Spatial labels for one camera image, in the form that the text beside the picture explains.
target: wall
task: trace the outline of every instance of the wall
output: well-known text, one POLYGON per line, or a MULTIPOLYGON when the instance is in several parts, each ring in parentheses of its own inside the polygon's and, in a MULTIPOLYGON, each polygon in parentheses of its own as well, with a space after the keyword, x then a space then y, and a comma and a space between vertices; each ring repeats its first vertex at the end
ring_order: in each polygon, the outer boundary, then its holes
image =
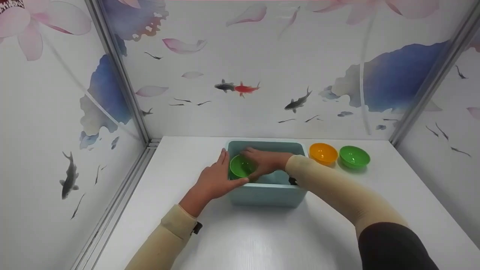
POLYGON ((369 2, 103 4, 153 137, 388 139, 473 1, 369 2))
POLYGON ((480 32, 433 95, 443 111, 420 115, 398 149, 478 247, 479 85, 480 32))
POLYGON ((143 145, 84 1, 0 6, 0 269, 69 269, 143 145))

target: arm sleeve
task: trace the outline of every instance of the arm sleeve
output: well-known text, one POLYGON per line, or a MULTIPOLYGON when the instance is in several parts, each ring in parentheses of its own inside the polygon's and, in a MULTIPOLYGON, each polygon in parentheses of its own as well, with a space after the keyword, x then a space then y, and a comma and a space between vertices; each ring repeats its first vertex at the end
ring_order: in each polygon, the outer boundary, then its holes
POLYGON ((292 156, 285 170, 300 187, 314 193, 346 217, 355 226, 357 238, 366 227, 377 222, 408 226, 382 196, 341 172, 300 155, 292 156))
POLYGON ((174 205, 130 260, 125 270, 169 270, 183 250, 197 220, 174 205))

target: plastic bowl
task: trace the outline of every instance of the plastic bowl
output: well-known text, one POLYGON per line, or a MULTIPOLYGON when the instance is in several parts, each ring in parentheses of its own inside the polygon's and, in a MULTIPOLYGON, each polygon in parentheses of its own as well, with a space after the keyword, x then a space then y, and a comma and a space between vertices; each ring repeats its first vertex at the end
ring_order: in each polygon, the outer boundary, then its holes
POLYGON ((325 166, 332 165, 338 158, 338 152, 336 149, 333 146, 324 143, 312 144, 310 146, 309 155, 311 159, 325 166))
POLYGON ((236 155, 230 160, 230 171, 237 179, 248 177, 256 169, 255 163, 243 155, 236 155))
POLYGON ((362 169, 370 163, 370 156, 365 150, 355 146, 344 146, 340 149, 340 159, 351 169, 362 169))

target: person's left hand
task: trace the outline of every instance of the person's left hand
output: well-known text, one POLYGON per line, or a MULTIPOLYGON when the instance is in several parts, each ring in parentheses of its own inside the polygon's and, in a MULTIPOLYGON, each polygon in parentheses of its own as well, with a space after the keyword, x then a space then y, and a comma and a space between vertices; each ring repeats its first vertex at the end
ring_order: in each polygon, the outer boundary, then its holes
POLYGON ((212 166, 206 167, 197 183, 187 192, 179 205, 194 217, 198 217, 204 207, 213 199, 220 198, 233 189, 249 182, 248 178, 228 179, 230 156, 222 149, 218 160, 212 166))

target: metal frame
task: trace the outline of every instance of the metal frame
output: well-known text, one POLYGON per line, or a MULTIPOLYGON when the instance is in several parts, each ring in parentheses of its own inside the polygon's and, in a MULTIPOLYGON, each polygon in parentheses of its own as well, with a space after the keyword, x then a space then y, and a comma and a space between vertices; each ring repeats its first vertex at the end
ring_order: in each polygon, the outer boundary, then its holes
POLYGON ((450 39, 448 47, 443 51, 443 54, 441 54, 439 60, 425 78, 425 81, 415 95, 412 105, 402 117, 400 126, 395 129, 390 137, 389 141, 395 148, 399 147, 413 124, 415 124, 418 117, 420 117, 420 114, 431 100, 433 94, 462 52, 469 45, 479 27, 480 0, 477 0, 456 30, 455 35, 450 39))
POLYGON ((143 116, 141 114, 141 109, 137 103, 137 99, 135 98, 135 91, 133 91, 132 85, 128 78, 122 57, 119 54, 120 50, 117 40, 110 31, 107 21, 103 15, 105 14, 103 7, 98 0, 85 0, 85 3, 88 7, 90 15, 92 16, 93 23, 96 31, 98 32, 98 36, 100 37, 100 41, 102 42, 105 53, 108 55, 108 57, 110 57, 110 61, 113 63, 112 67, 118 81, 120 82, 120 89, 127 102, 127 106, 132 115, 135 127, 137 128, 144 145, 147 146, 150 143, 151 137, 146 128, 143 116))
POLYGON ((137 158, 75 260, 72 270, 91 270, 95 267, 157 146, 158 142, 149 144, 137 158))

